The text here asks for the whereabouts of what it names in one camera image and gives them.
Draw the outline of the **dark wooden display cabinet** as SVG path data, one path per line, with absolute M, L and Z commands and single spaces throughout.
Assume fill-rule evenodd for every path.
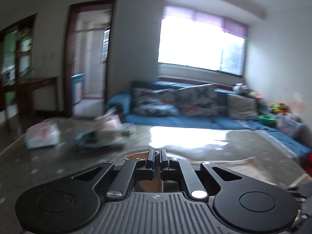
M 13 84 L 34 79 L 32 44 L 36 15 L 33 14 L 1 30 L 1 83 Z M 5 94 L 6 105 L 17 105 L 15 92 Z M 29 116 L 27 105 L 17 106 L 20 115 Z

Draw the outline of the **butterfly print cushion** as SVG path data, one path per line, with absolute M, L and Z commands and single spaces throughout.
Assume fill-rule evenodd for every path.
M 181 116 L 176 106 L 175 90 L 173 89 L 134 88 L 132 113 L 151 117 Z
M 218 114 L 215 84 L 175 90 L 176 106 L 183 116 L 216 116 Z

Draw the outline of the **white plush toy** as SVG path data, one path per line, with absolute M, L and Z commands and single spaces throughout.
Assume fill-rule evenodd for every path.
M 247 85 L 243 84 L 243 83 L 236 83 L 232 87 L 232 90 L 234 92 L 236 92 L 237 94 L 242 95 L 242 96 L 246 96 L 250 92 L 250 88 Z

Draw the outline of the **blue sofa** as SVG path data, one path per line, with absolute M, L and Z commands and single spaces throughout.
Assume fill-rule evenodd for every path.
M 184 86 L 169 82 L 133 81 L 129 92 L 115 94 L 106 109 L 116 108 L 124 121 L 136 125 L 263 132 L 293 159 L 303 164 L 311 147 L 300 139 L 258 121 L 257 114 L 235 119 L 227 114 L 230 91 L 215 89 L 213 84 Z

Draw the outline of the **beige grey cushion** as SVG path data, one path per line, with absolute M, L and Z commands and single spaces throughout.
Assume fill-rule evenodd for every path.
M 256 120 L 259 113 L 256 100 L 240 95 L 227 94 L 227 114 L 232 119 Z

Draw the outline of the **butterfly print cushion left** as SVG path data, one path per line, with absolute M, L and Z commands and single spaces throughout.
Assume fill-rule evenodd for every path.
M 151 117 L 181 116 L 176 106 L 175 90 L 173 89 L 134 88 L 132 113 Z

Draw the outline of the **window with green frame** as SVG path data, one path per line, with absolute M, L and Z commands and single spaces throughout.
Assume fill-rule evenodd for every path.
M 158 62 L 242 76 L 248 27 L 180 6 L 164 7 Z

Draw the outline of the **butterfly print cushion right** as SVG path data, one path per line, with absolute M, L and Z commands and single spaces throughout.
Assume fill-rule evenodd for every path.
M 218 114 L 215 84 L 175 90 L 176 106 L 183 116 L 216 116 Z

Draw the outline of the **white pink plastic bag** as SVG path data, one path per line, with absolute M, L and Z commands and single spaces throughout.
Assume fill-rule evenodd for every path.
M 29 150 L 56 146 L 60 142 L 60 130 L 56 123 L 41 122 L 28 128 L 24 139 Z

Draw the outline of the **red plastic stool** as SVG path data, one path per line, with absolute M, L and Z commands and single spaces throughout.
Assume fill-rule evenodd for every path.
M 312 152 L 310 152 L 308 159 L 302 165 L 302 168 L 312 177 Z

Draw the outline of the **blue white small cabinet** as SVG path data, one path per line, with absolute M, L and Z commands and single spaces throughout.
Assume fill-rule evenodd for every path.
M 75 74 L 71 76 L 71 91 L 73 105 L 76 105 L 83 99 L 83 89 L 85 84 L 85 74 Z

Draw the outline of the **teal tray with boxes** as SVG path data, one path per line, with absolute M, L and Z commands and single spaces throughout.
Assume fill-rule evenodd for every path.
M 78 151 L 99 151 L 106 148 L 123 147 L 135 134 L 135 126 L 122 126 L 118 129 L 96 129 L 91 132 L 78 134 L 75 146 Z

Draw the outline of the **green toy on sofa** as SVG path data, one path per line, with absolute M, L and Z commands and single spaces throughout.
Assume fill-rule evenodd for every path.
M 258 121 L 265 126 L 275 126 L 276 125 L 276 120 L 268 115 L 259 115 L 258 116 Z

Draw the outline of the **clear plastic storage box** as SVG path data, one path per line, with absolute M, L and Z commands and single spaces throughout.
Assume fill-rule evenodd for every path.
M 300 139 L 305 131 L 305 124 L 297 115 L 286 113 L 276 115 L 276 128 L 292 139 Z

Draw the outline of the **dark wooden door frame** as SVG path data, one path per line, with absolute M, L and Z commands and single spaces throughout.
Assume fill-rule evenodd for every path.
M 64 113 L 95 117 L 104 112 L 115 0 L 73 4 L 69 8 L 63 55 Z M 73 105 L 71 76 L 85 74 L 83 99 Z

